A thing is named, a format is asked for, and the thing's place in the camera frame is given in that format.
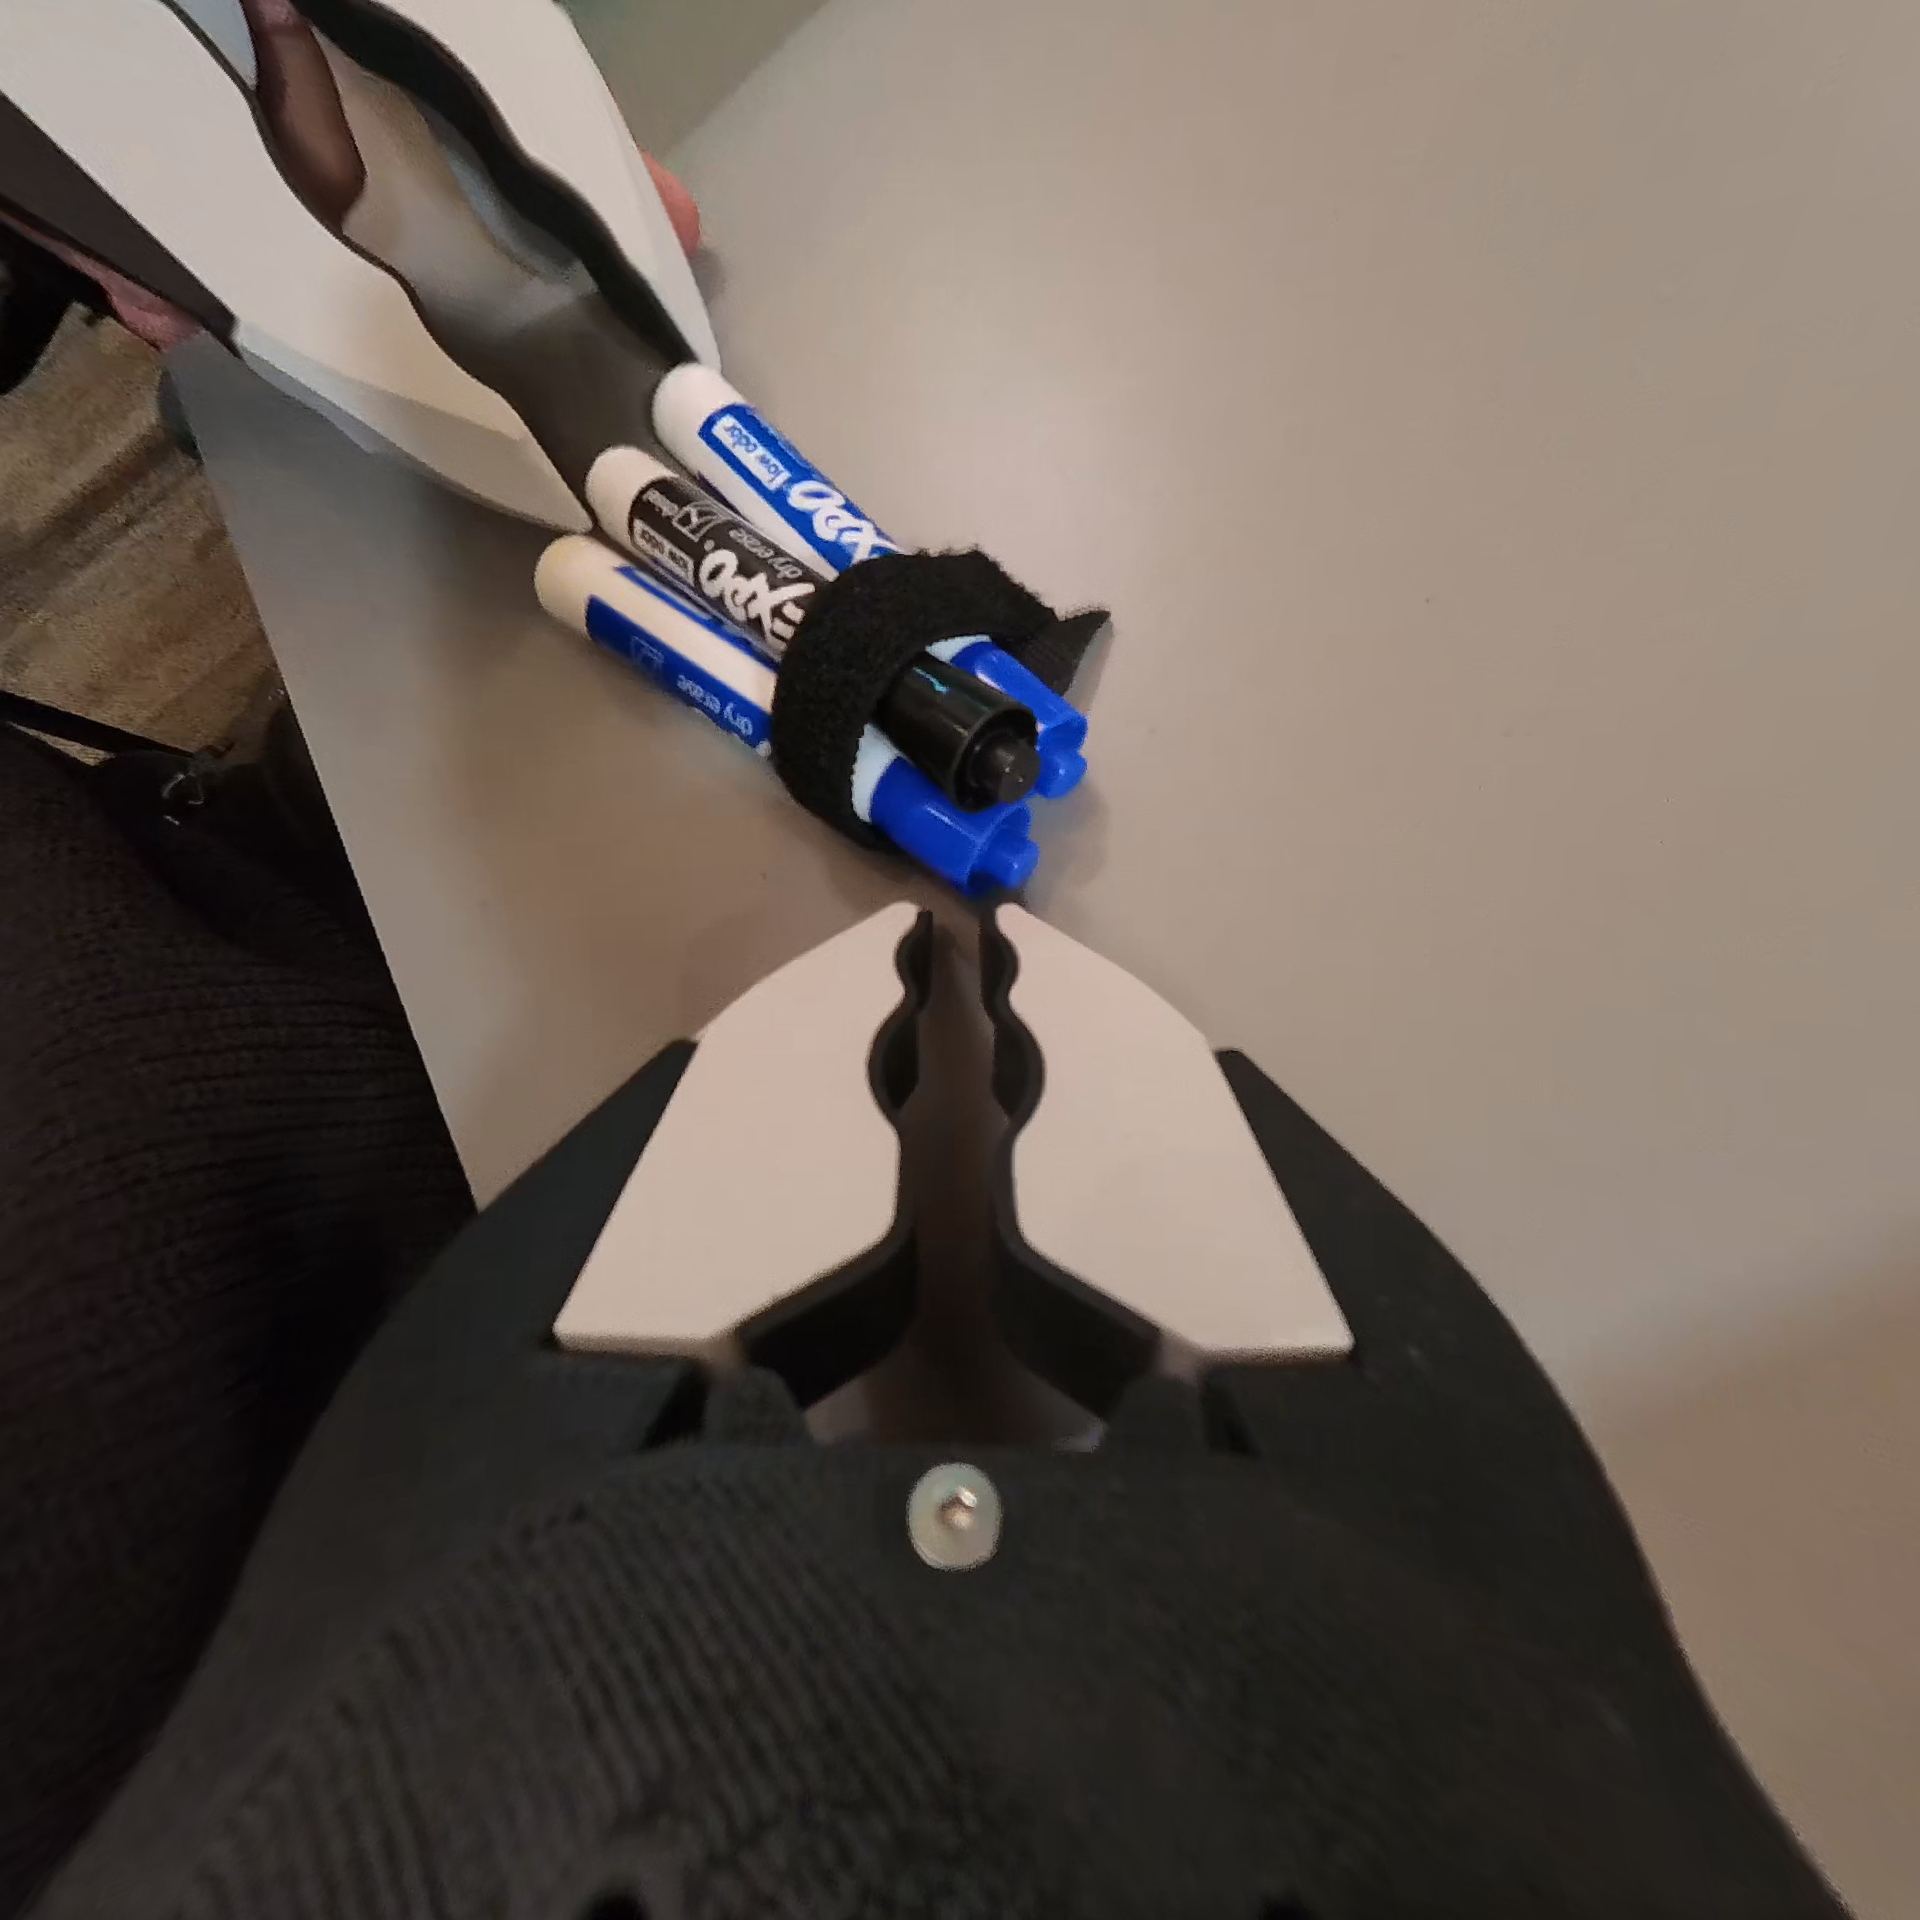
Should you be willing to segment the person's left hand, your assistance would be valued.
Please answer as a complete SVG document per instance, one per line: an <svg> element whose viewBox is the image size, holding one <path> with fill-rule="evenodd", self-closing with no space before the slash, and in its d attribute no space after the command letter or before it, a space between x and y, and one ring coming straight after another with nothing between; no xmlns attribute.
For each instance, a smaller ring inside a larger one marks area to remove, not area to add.
<svg viewBox="0 0 1920 1920"><path fill-rule="evenodd" d="M255 95L319 215L418 293L661 281L697 201L565 4L241 4Z"/></svg>

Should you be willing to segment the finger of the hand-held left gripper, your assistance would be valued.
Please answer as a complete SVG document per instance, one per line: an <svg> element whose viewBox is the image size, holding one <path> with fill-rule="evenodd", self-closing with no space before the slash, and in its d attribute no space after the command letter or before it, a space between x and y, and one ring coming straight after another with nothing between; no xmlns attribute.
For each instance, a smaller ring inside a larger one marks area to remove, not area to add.
<svg viewBox="0 0 1920 1920"><path fill-rule="evenodd" d="M280 171L250 85L148 3L5 3L5 216L181 309L374 455L521 521L586 511L413 294Z"/></svg>
<svg viewBox="0 0 1920 1920"><path fill-rule="evenodd" d="M367 166L349 243L428 353L493 392L586 342L620 373L721 367L692 262L562 4L302 4Z"/></svg>

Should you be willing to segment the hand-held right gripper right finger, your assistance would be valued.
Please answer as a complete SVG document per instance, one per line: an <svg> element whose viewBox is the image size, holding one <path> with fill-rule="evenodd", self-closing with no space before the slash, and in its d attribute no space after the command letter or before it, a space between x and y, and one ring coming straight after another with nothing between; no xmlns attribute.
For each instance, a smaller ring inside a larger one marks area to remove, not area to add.
<svg viewBox="0 0 1920 1920"><path fill-rule="evenodd" d="M1093 1419L1144 1377L1344 1360L1353 1331L1202 1028L1026 908L978 931L991 1312Z"/></svg>

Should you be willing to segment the black dry erase marker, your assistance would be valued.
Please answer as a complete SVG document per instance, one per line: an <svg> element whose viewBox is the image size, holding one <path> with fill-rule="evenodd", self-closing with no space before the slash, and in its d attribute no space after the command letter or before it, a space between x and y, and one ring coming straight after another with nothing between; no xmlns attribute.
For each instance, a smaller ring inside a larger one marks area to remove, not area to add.
<svg viewBox="0 0 1920 1920"><path fill-rule="evenodd" d="M1039 782L1039 720L1009 692L928 644L844 613L826 580L705 486L638 447L590 469L599 528L657 584L708 613L773 668L799 659L789 695L805 751L874 727L961 811L1020 801Z"/></svg>

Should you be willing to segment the grey desk with wooden edge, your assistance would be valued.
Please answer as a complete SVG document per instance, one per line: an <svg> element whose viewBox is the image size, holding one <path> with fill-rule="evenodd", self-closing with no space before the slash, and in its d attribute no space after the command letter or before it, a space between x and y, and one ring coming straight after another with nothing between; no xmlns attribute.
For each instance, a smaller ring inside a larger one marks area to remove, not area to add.
<svg viewBox="0 0 1920 1920"><path fill-rule="evenodd" d="M1914 4L623 4L725 371L1105 607L1030 910L1474 1272L1914 1916Z"/></svg>

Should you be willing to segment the person's black clothing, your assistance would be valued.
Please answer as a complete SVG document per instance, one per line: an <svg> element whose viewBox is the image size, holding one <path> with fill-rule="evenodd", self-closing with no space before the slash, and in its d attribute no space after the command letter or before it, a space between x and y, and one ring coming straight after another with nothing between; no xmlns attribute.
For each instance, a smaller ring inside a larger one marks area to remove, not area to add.
<svg viewBox="0 0 1920 1920"><path fill-rule="evenodd" d="M156 1739L303 1435L473 1213L325 806L1 751L1 1901Z"/></svg>

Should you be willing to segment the blue dry erase marker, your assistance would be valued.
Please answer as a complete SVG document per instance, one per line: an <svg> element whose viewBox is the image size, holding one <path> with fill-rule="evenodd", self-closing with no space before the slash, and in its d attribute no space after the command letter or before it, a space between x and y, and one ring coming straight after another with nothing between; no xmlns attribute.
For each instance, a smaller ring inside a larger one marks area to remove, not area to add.
<svg viewBox="0 0 1920 1920"><path fill-rule="evenodd" d="M1013 894L1038 868L1039 718L960 662L901 662L878 692L850 700L850 718L809 716L718 613L606 543L552 542L534 593L854 843L889 848L972 899Z"/></svg>
<svg viewBox="0 0 1920 1920"><path fill-rule="evenodd" d="M826 580L870 559L904 559L909 583L932 587L932 563L953 559L934 593L957 623L934 640L982 640L1013 659L1023 685L1041 687L1039 782L1060 799L1085 776L1087 720L1070 687L1105 614L1065 614L975 548L918 550L886 535L874 517L802 455L743 392L704 364L669 371L653 397L661 446L735 517Z"/></svg>

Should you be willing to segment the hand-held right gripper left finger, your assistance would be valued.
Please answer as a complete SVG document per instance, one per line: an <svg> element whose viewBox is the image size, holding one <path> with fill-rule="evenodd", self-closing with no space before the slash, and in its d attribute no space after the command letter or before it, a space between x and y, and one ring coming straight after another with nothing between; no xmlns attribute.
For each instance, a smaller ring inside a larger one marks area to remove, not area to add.
<svg viewBox="0 0 1920 1920"><path fill-rule="evenodd" d="M770 1312L880 1248L901 1145L872 1052L926 931L889 903L705 1024L558 1312L565 1352L743 1363Z"/></svg>

